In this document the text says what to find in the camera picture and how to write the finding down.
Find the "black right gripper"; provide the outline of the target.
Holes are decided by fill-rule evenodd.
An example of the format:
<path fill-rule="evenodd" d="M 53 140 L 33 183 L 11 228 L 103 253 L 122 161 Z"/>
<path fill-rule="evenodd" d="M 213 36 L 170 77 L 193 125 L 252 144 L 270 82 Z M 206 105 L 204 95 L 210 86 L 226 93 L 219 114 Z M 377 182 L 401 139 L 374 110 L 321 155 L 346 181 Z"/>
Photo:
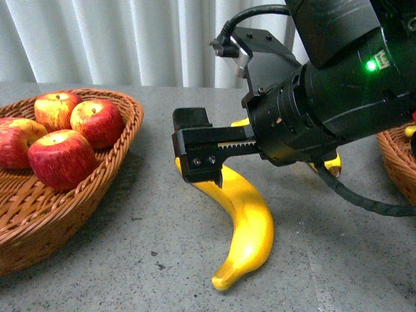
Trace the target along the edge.
<path fill-rule="evenodd" d="M 327 70 L 247 66 L 245 71 L 249 92 L 242 105 L 253 135 L 248 126 L 212 127 L 203 107 L 173 112 L 174 152 L 187 183 L 212 181 L 222 187 L 222 166 L 229 157 L 261 150 L 262 158 L 286 166 L 330 159 L 344 144 L 344 137 L 325 123 L 333 81 Z"/>

